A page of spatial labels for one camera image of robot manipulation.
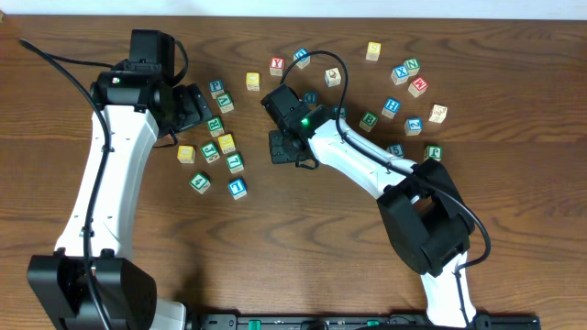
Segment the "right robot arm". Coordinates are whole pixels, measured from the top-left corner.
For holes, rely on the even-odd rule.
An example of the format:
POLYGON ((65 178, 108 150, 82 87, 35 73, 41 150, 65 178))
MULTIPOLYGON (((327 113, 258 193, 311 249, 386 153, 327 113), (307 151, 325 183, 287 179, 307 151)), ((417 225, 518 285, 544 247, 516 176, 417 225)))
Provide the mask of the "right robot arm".
POLYGON ((464 274, 475 216, 442 164, 402 159, 357 134, 333 110, 266 106, 271 160, 340 171, 376 201, 395 253, 425 289, 433 325, 464 328, 476 315, 464 274))

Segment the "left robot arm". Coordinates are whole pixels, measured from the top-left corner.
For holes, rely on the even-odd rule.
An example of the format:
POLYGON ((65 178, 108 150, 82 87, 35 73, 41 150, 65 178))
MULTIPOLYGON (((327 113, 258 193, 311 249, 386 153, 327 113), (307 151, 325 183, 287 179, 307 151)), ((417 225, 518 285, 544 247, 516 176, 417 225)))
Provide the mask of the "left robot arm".
POLYGON ((159 297, 132 262, 138 193, 156 140, 210 119, 196 84, 161 71, 105 71, 87 95, 92 142, 70 219, 28 284, 57 329, 189 329, 188 307, 159 297))

